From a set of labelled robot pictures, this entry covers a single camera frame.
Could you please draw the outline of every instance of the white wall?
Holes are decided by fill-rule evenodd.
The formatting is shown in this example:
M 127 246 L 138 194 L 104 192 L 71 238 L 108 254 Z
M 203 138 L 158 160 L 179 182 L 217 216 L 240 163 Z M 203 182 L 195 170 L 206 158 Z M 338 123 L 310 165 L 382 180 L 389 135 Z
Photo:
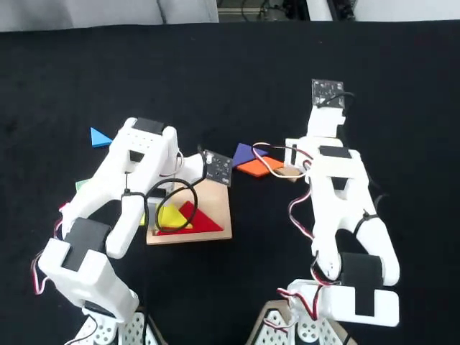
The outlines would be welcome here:
M 358 0 L 354 15 L 379 22 L 460 19 L 460 0 Z

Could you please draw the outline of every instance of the purple triangle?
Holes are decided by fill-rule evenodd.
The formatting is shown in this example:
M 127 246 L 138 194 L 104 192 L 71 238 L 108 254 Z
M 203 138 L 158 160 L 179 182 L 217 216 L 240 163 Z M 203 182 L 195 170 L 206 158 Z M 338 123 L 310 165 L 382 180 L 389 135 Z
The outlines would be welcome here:
M 261 156 L 265 156 L 268 152 L 265 152 L 261 149 L 256 149 L 257 153 Z M 237 165 L 249 162 L 251 160 L 255 160 L 256 157 L 252 153 L 252 147 L 246 144 L 239 143 L 238 147 L 236 148 L 235 155 L 233 156 L 233 167 Z

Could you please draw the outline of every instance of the circuit board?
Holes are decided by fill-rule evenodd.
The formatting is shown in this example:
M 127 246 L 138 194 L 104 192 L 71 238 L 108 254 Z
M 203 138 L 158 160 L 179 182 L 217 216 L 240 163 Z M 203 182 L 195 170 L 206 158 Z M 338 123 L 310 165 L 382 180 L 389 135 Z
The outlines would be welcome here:
M 205 149 L 208 174 L 206 178 L 230 187 L 232 159 Z
M 319 79 L 312 79 L 311 81 L 311 99 L 314 106 L 339 92 L 344 92 L 344 83 L 341 81 Z M 328 106 L 345 109 L 344 97 L 333 99 L 328 103 Z

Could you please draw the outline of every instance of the yellow triangle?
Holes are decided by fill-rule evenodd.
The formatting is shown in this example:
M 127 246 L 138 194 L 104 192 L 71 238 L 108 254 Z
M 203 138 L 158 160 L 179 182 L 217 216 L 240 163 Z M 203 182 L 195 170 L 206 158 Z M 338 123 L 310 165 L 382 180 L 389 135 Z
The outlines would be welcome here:
M 182 215 L 182 213 L 175 207 L 173 204 L 168 206 L 163 206 L 158 215 L 158 221 L 162 228 L 178 228 L 182 226 L 187 219 Z M 142 216 L 140 225 L 144 225 L 145 215 Z M 188 224 L 186 229 L 192 229 L 192 224 Z

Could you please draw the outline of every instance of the red triangle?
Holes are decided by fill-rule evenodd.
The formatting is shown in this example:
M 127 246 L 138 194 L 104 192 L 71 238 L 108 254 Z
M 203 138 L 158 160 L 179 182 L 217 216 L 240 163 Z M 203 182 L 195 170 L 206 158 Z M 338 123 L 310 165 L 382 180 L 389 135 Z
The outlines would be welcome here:
M 187 219 L 190 218 L 193 212 L 193 204 L 190 201 L 187 201 L 179 209 L 179 212 L 182 213 Z M 216 224 L 211 218 L 205 215 L 200 209 L 196 210 L 195 216 L 192 220 L 192 229 L 181 229 L 175 232 L 164 232 L 159 231 L 157 236 L 162 235 L 177 235 L 177 234 L 197 234 L 200 232 L 214 232 L 214 231 L 223 231 L 223 229 Z

